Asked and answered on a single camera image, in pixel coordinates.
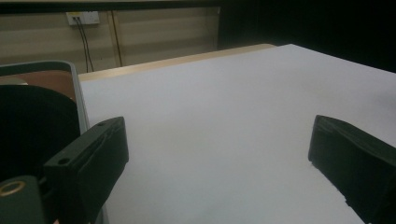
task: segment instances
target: wall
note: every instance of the wall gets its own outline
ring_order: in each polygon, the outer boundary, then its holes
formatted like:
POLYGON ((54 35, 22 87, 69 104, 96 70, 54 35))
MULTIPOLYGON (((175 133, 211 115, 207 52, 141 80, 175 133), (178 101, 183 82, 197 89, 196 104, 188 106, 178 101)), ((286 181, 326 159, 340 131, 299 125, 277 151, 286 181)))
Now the wall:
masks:
MULTIPOLYGON (((95 70, 146 63, 216 49, 215 8, 99 12, 86 25, 95 70)), ((64 13, 0 15, 0 64, 65 60, 86 72, 83 44, 64 13)))

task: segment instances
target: black plastic part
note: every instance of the black plastic part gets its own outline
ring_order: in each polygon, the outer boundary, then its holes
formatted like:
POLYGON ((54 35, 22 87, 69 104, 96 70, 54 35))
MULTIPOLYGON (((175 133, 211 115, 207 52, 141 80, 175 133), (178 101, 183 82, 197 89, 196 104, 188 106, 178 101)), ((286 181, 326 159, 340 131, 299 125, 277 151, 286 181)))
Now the black plastic part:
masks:
POLYGON ((0 222, 2 224, 45 224, 43 203, 37 179, 17 176, 0 183, 0 222))
POLYGON ((47 221, 52 224, 59 216, 59 203, 54 197, 55 190, 48 186, 47 178, 38 180, 38 186, 40 187, 41 202, 43 203, 45 216, 47 221))
POLYGON ((57 91, 0 86, 0 182, 43 177, 43 164, 79 137, 76 103, 57 91))
POLYGON ((346 122, 317 116, 308 159, 365 223, 396 223, 396 148, 346 122))
POLYGON ((44 165, 62 224, 93 223, 129 160, 123 118, 103 121, 44 165))

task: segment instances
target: white paper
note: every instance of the white paper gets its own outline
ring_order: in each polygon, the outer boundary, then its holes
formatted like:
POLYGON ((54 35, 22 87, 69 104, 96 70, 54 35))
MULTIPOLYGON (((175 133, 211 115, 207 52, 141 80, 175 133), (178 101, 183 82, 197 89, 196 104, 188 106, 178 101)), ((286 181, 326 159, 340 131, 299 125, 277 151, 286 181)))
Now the white paper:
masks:
POLYGON ((307 159, 315 115, 396 146, 396 75, 293 45, 81 83, 124 116, 110 223, 363 223, 307 159))

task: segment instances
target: screw hole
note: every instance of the screw hole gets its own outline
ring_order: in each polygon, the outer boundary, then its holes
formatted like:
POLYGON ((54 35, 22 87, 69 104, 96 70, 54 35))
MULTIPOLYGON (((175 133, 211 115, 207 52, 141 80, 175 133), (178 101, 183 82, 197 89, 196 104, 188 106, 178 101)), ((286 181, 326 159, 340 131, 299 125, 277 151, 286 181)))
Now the screw hole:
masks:
POLYGON ((67 164, 68 162, 70 162, 70 159, 64 158, 58 161, 58 164, 60 165, 64 165, 67 164))
POLYGON ((16 193, 23 189, 25 185, 25 182, 20 180, 8 183, 0 188, 0 197, 5 197, 10 194, 16 193))

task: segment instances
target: cable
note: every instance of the cable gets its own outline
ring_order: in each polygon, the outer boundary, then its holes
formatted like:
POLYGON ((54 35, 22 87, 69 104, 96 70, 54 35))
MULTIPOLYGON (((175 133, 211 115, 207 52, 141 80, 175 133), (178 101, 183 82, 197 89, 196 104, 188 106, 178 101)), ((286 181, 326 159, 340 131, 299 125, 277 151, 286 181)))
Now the cable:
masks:
POLYGON ((82 25, 82 23, 81 23, 81 21, 79 20, 79 18, 78 18, 78 21, 79 21, 79 24, 81 25, 82 33, 84 34, 85 44, 87 45, 88 59, 90 60, 91 70, 93 71, 93 65, 92 65, 92 60, 91 60, 90 48, 88 47, 88 40, 87 40, 87 36, 85 36, 84 26, 82 25))
POLYGON ((79 27, 79 22, 78 22, 79 20, 77 20, 76 17, 73 17, 73 20, 76 22, 76 25, 79 30, 79 34, 81 35, 82 44, 84 45, 85 65, 86 65, 86 69, 87 69, 87 73, 88 73, 87 48, 85 47, 84 35, 82 34, 81 28, 79 27))
POLYGON ((78 25, 78 29, 79 29, 79 32, 81 34, 82 42, 84 44, 85 64, 87 65, 87 72, 88 72, 87 56, 88 56, 88 60, 90 61, 91 70, 94 71, 93 70, 93 64, 92 64, 92 59, 91 59, 91 54, 90 54, 90 47, 88 46, 88 39, 87 39, 87 36, 85 35, 84 26, 82 25, 81 20, 79 19, 79 17, 76 18, 76 24, 78 25))

